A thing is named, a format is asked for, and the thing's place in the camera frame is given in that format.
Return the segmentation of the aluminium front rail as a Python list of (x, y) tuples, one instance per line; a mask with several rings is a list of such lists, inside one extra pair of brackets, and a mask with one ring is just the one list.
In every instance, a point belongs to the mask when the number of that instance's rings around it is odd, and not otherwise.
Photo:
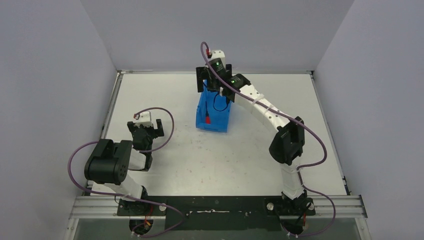
[[(367, 218), (367, 212), (360, 195), (332, 195), (335, 205), (336, 218)], [(331, 218), (333, 208), (330, 201), (324, 196), (313, 195), (315, 218)], [(113, 196), (78, 196), (76, 197), (70, 218), (71, 219), (141, 219), (144, 216), (118, 215), (118, 203)]]

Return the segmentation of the red handled screwdriver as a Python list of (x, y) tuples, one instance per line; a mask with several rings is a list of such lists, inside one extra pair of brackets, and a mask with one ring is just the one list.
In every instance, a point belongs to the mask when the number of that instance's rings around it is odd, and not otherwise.
[(210, 125), (211, 124), (211, 119), (210, 119), (210, 114), (208, 111), (208, 102), (205, 101), (205, 123)]

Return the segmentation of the blue plastic bin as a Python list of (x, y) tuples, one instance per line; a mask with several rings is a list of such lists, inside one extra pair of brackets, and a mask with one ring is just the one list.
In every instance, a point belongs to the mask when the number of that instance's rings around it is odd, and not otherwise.
[[(210, 116), (210, 124), (205, 123), (205, 101)], [(196, 109), (195, 126), (198, 129), (226, 133), (228, 131), (231, 102), (218, 92), (204, 90), (199, 98)]]

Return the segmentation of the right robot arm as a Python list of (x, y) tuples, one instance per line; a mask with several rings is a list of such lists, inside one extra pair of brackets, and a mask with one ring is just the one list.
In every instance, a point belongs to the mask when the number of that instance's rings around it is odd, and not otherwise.
[(210, 67), (195, 69), (197, 91), (218, 93), (226, 103), (235, 103), (250, 112), (273, 135), (268, 148), (271, 157), (280, 164), (282, 173), (282, 209), (287, 214), (295, 214), (302, 207), (300, 198), (305, 197), (294, 164), (303, 153), (305, 130), (299, 125), (303, 120), (297, 116), (291, 121), (281, 116), (263, 94), (242, 74), (232, 75), (220, 58), (209, 61)]

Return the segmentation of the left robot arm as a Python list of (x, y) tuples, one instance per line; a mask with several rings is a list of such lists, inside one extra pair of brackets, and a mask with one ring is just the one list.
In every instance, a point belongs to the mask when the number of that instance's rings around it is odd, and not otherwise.
[(111, 139), (100, 139), (88, 158), (84, 176), (89, 181), (105, 185), (117, 194), (122, 194), (129, 201), (128, 208), (137, 216), (148, 210), (148, 201), (144, 186), (136, 183), (128, 171), (147, 172), (150, 170), (153, 157), (153, 140), (163, 137), (162, 120), (153, 123), (142, 121), (127, 123), (132, 140), (114, 142)]

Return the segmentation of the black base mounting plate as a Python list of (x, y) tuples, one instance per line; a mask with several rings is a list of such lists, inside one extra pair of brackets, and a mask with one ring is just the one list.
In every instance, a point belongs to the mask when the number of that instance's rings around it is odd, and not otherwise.
[(304, 225), (304, 216), (316, 214), (310, 197), (290, 200), (282, 196), (147, 196), (146, 203), (120, 200), (122, 217), (163, 217), (165, 227), (178, 222), (177, 231), (280, 231), (288, 218), (290, 227)]

